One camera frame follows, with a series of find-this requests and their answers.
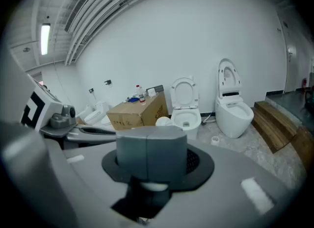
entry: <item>fluorescent light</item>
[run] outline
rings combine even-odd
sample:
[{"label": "fluorescent light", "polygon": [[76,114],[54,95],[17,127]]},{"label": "fluorescent light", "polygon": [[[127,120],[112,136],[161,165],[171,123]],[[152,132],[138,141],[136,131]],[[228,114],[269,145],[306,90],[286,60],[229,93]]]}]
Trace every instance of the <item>fluorescent light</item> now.
[{"label": "fluorescent light", "polygon": [[48,53],[48,39],[49,39],[49,31],[50,31],[50,24],[44,23],[41,26],[41,54],[45,55]]}]

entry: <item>open toilet lid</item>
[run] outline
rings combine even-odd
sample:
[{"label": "open toilet lid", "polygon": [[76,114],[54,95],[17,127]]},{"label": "open toilet lid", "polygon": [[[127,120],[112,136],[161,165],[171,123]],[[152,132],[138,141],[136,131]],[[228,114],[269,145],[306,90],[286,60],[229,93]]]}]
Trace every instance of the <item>open toilet lid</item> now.
[{"label": "open toilet lid", "polygon": [[197,85],[189,78],[176,80],[171,86],[170,95],[174,109],[198,107]]},{"label": "open toilet lid", "polygon": [[223,98],[223,94],[226,93],[238,92],[240,94],[241,87],[242,83],[233,62],[226,58],[222,59],[218,68],[219,97]]}]

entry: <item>door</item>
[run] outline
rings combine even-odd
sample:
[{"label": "door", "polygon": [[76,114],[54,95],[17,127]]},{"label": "door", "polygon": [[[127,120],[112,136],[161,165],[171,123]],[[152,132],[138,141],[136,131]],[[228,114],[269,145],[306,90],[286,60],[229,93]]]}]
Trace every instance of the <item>door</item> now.
[{"label": "door", "polygon": [[286,42],[287,50],[287,77],[286,77],[286,86],[285,92],[294,91],[296,88],[296,77],[298,72],[297,59],[296,59],[296,47],[293,40],[293,31],[287,23],[282,21],[283,24],[283,33]]}]

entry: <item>floor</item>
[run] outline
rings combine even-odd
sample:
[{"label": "floor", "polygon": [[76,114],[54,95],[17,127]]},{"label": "floor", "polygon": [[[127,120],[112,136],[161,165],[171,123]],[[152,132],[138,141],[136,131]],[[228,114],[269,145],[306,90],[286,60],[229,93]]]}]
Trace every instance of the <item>floor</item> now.
[{"label": "floor", "polygon": [[314,115],[304,107],[304,93],[294,91],[288,94],[272,95],[268,97],[295,115],[314,135]]},{"label": "floor", "polygon": [[248,156],[290,189],[298,189],[306,178],[303,164],[291,144],[273,154],[252,125],[237,139],[225,136],[216,123],[200,126],[198,140],[210,145],[213,136],[219,137],[218,146]]}]

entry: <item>white toilet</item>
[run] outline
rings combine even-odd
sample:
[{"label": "white toilet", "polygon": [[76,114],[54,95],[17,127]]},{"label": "white toilet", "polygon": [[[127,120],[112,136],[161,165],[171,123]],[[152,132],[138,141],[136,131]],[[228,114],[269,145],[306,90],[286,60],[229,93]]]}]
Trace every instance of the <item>white toilet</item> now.
[{"label": "white toilet", "polygon": [[108,103],[105,101],[99,101],[96,103],[96,110],[89,114],[87,117],[85,117],[84,121],[88,125],[93,125],[96,127],[101,127],[114,131],[114,128],[106,114],[108,110]]},{"label": "white toilet", "polygon": [[243,102],[242,83],[232,61],[222,59],[218,73],[218,93],[215,104],[217,125],[226,136],[238,138],[250,125],[254,113]]},{"label": "white toilet", "polygon": [[183,129],[188,139],[196,140],[202,121],[198,109],[197,85],[189,78],[180,78],[172,84],[170,95],[173,106],[172,124]]},{"label": "white toilet", "polygon": [[85,117],[87,117],[89,114],[91,114],[93,112],[93,108],[90,107],[89,105],[86,105],[86,108],[80,112],[79,114],[77,114],[75,117],[78,118],[80,117],[80,119],[82,120],[83,123],[86,124],[86,122],[84,121]]}]

